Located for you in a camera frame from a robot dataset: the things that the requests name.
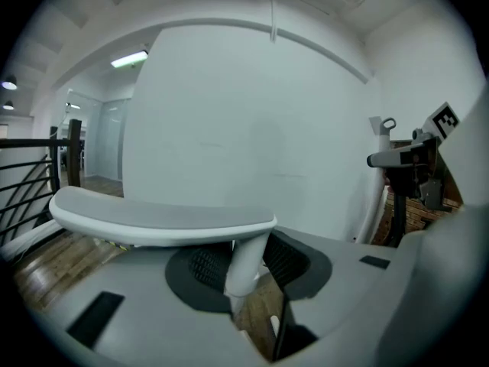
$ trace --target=metal railing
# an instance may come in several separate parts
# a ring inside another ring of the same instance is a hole
[[[56,128],[51,128],[51,135],[56,133]],[[20,226],[37,220],[34,226],[50,220],[48,209],[49,201],[39,212],[31,215],[29,209],[32,203],[53,196],[60,189],[60,176],[58,173],[59,158],[58,148],[66,147],[67,179],[71,186],[80,186],[79,180],[79,136],[81,121],[72,119],[68,128],[68,139],[6,139],[0,140],[0,150],[7,148],[32,148],[47,147],[45,154],[39,161],[29,161],[17,164],[8,164],[0,167],[0,178],[2,171],[16,167],[32,166],[25,177],[16,183],[0,188],[0,193],[13,190],[5,204],[0,209],[0,245],[4,245],[18,236]]]

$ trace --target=white pipe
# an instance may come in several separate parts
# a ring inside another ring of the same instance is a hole
[[[393,122],[393,125],[387,127],[386,122]],[[396,127],[396,120],[389,118],[381,122],[379,126],[379,152],[388,151],[390,149],[390,130]],[[370,205],[367,209],[367,215],[361,225],[360,232],[355,240],[355,243],[368,243],[372,226],[377,214],[377,208],[381,201],[382,192],[385,188],[384,169],[378,168],[375,170],[374,187],[371,195]]]
[[[243,298],[254,290],[269,235],[270,232],[266,232],[254,238],[235,241],[225,283],[225,293],[232,300],[233,297]]]

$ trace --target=ceiling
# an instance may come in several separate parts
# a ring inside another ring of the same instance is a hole
[[[4,76],[18,79],[15,93],[0,89],[0,101],[12,100],[15,110],[1,114],[29,115],[32,97],[63,45],[75,37],[97,12],[122,0],[46,0],[24,29],[11,53]],[[345,22],[360,39],[418,0],[302,0]],[[107,70],[102,62],[99,70]]]

